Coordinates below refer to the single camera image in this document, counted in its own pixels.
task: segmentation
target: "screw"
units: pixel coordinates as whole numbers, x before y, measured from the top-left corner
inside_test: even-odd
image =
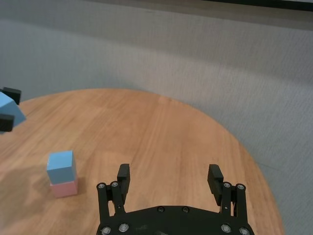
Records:
[[[107,235],[111,232],[111,228],[110,227],[104,227],[102,230],[101,230],[101,234],[102,235]]]
[[[243,185],[238,185],[237,188],[239,188],[239,189],[245,189],[245,186],[243,186]]]
[[[185,212],[185,213],[188,213],[189,212],[189,208],[188,207],[183,207],[182,211]]]
[[[230,228],[230,226],[227,225],[227,224],[222,224],[221,229],[222,229],[222,231],[225,232],[225,233],[230,233],[230,232],[231,232],[231,228]]]
[[[246,229],[246,228],[240,228],[240,229],[239,229],[239,232],[240,232],[240,234],[242,234],[242,235],[250,235],[249,230]]]
[[[164,211],[165,211],[165,208],[164,208],[164,207],[158,207],[158,208],[157,208],[157,211],[158,211],[158,212],[164,212]]]
[[[118,230],[120,231],[120,232],[126,232],[127,230],[129,229],[129,226],[128,226],[128,224],[121,224],[119,227],[118,227]]]

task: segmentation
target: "pink cube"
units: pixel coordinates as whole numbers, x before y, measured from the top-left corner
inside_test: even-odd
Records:
[[[76,195],[78,193],[78,180],[55,185],[50,184],[50,188],[55,197]]]

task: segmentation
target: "round table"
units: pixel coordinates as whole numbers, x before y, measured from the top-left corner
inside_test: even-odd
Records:
[[[127,212],[158,205],[219,211],[207,183],[209,164],[246,185],[256,235],[284,234],[273,195],[253,158],[204,113],[146,92],[90,89],[38,97],[20,108],[27,120],[0,136],[0,234],[87,235],[99,225],[99,182],[130,163]],[[53,197],[49,153],[73,150],[76,196]]]

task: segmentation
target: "blue cube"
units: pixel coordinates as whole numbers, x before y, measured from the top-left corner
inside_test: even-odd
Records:
[[[15,103],[13,99],[0,92],[0,114],[13,115],[14,123],[13,126],[19,125],[21,122],[26,120],[26,117]]]
[[[51,153],[47,164],[47,173],[53,185],[76,180],[73,151]]]

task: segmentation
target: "white wall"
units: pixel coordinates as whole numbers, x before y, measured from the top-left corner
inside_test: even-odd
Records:
[[[311,12],[198,0],[1,1],[0,84],[24,99],[117,87],[189,103],[258,162],[286,234],[312,233]]]

